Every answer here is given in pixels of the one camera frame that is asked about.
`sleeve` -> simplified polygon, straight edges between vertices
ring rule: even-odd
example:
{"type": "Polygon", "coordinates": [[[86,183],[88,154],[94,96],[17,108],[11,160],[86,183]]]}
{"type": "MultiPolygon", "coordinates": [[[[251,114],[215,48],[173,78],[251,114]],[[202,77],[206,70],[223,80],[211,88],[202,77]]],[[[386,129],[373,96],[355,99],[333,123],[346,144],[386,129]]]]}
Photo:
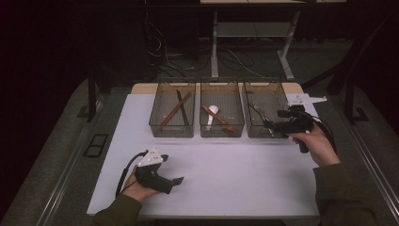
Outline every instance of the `sleeve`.
{"type": "Polygon", "coordinates": [[[141,202],[125,195],[119,195],[111,205],[98,212],[91,221],[91,226],[134,226],[141,202]]]}
{"type": "Polygon", "coordinates": [[[316,204],[323,226],[377,225],[365,190],[356,186],[343,164],[313,169],[316,204]]]}

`hand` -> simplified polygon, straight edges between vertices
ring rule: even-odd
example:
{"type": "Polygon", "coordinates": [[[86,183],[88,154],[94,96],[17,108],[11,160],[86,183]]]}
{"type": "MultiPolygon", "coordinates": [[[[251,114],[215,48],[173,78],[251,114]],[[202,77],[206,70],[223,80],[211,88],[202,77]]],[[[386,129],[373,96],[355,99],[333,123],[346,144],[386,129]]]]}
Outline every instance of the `hand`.
{"type": "Polygon", "coordinates": [[[126,180],[124,189],[122,190],[121,194],[129,196],[139,202],[143,202],[151,195],[158,194],[159,191],[156,191],[149,187],[142,186],[135,177],[136,169],[137,166],[133,168],[132,173],[130,174],[129,178],[126,180]]]}
{"type": "Polygon", "coordinates": [[[341,162],[326,135],[316,123],[313,124],[313,129],[309,134],[298,133],[288,134],[288,136],[293,137],[294,142],[297,142],[299,139],[304,141],[311,152],[311,158],[319,167],[341,162]]]}

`white table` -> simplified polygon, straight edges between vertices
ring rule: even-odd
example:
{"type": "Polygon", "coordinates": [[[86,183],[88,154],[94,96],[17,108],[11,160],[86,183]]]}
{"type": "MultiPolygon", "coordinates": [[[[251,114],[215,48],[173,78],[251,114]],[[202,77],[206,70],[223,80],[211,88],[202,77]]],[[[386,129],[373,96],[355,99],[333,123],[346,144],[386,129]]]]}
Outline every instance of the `white table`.
{"type": "MultiPolygon", "coordinates": [[[[153,93],[154,86],[138,85],[136,93],[148,88],[153,93]]],[[[288,87],[298,91],[298,85],[288,87]]],[[[184,180],[169,195],[147,199],[140,212],[142,218],[318,216],[311,170],[316,165],[310,154],[301,153],[290,139],[249,138],[246,127],[240,138],[202,138],[198,95],[193,138],[153,137],[148,125],[153,98],[154,94],[128,95],[88,207],[89,215],[115,199],[120,175],[129,160],[156,146],[161,154],[169,155],[158,173],[167,179],[183,176],[184,180]]],[[[305,107],[316,114],[313,105],[305,107]]]]}

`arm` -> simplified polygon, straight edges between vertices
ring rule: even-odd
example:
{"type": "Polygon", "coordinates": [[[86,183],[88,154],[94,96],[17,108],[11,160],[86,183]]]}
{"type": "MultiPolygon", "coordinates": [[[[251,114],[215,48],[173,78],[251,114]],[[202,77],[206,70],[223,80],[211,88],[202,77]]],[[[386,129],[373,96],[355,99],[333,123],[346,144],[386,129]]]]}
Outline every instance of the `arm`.
{"type": "Polygon", "coordinates": [[[141,203],[159,192],[139,184],[135,178],[135,171],[136,167],[127,179],[121,194],[108,208],[94,216],[91,226],[136,225],[141,203]]]}
{"type": "Polygon", "coordinates": [[[353,183],[323,131],[315,124],[309,134],[289,136],[294,141],[303,140],[319,165],[313,171],[322,225],[377,225],[367,194],[353,183]]]}

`white spoon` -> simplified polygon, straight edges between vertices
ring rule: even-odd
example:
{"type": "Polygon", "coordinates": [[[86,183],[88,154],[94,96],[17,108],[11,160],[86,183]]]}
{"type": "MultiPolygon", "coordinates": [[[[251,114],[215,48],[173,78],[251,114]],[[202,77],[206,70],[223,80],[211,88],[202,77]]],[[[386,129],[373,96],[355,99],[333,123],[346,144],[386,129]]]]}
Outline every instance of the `white spoon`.
{"type": "MultiPolygon", "coordinates": [[[[219,110],[219,108],[216,105],[210,105],[208,107],[212,112],[214,112],[214,114],[217,113],[217,111],[219,110]]],[[[211,125],[212,125],[212,121],[214,120],[214,117],[209,115],[208,116],[208,125],[206,126],[206,130],[211,130],[211,125]]]]}

